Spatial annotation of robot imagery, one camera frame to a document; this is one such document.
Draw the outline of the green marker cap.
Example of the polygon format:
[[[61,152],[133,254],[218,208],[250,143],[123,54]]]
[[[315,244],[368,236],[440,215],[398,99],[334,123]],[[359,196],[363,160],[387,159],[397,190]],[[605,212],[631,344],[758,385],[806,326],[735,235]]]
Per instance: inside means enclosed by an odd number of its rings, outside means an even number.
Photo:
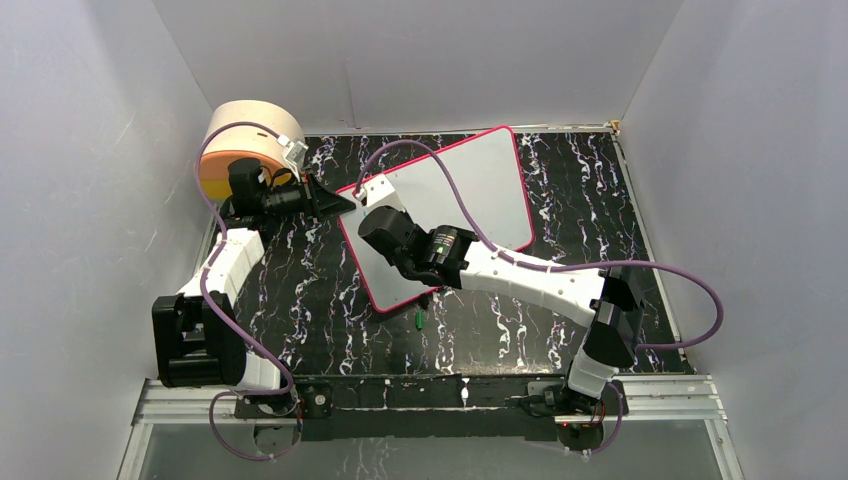
[[[417,331],[422,331],[425,320],[425,311],[418,310],[415,314],[415,327]]]

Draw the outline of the pink framed whiteboard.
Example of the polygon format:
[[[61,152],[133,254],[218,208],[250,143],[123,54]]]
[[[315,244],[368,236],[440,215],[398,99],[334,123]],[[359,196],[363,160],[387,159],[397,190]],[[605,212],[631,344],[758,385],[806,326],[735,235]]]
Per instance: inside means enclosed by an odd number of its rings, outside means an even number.
[[[464,205],[483,233],[495,244],[520,251],[535,240],[532,211],[513,131],[500,126],[437,151]],[[385,174],[412,221],[428,231],[440,225],[469,230],[448,180],[427,153],[393,168],[368,169],[362,184]],[[433,291],[404,279],[397,269],[362,240],[358,227],[365,209],[354,199],[353,185],[338,193],[357,204],[339,217],[360,278],[373,308],[388,313]]]

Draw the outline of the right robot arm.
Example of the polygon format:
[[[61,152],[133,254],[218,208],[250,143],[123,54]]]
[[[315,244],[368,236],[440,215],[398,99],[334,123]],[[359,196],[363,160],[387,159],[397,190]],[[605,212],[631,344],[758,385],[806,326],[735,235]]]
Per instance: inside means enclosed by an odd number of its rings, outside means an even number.
[[[563,385],[530,387],[512,399],[532,416],[592,414],[612,378],[635,364],[644,302],[628,266],[565,272],[488,245],[471,230],[442,225],[426,231],[390,206],[368,213],[358,235],[407,280],[505,295],[585,327]]]

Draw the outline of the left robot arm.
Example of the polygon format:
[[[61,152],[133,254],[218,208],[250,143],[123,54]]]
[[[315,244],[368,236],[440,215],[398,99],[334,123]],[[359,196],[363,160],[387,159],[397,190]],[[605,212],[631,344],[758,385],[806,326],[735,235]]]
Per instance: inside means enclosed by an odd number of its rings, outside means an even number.
[[[256,158],[237,159],[227,172],[231,193],[218,212],[224,232],[192,279],[152,306],[159,379],[168,388],[221,385],[260,394],[271,414],[286,416],[299,400],[291,374],[237,323],[234,307],[284,220],[325,220],[356,206],[311,173],[279,185],[282,174]]]

